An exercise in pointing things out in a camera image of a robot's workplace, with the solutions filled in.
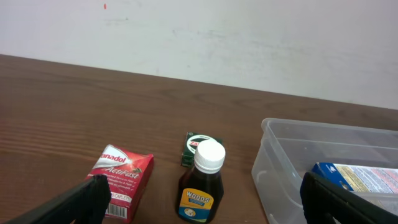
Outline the red Panadol box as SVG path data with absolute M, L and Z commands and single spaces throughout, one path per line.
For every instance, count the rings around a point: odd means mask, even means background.
M 111 144 L 105 147 L 87 177 L 107 177 L 111 200 L 106 217 L 132 222 L 153 168 L 152 154 L 137 154 Z

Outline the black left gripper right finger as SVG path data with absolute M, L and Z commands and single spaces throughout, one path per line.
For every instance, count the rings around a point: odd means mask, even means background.
M 397 215 L 339 188 L 314 172 L 306 172 L 300 187 L 308 224 L 396 224 Z

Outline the blue fever patch box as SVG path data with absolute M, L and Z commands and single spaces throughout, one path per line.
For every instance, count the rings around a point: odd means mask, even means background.
M 397 194 L 397 169 L 317 162 L 312 172 L 349 191 Z

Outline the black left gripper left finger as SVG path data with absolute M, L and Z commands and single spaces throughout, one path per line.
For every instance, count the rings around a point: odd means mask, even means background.
M 94 175 L 7 224 L 101 224 L 111 200 L 108 179 Z

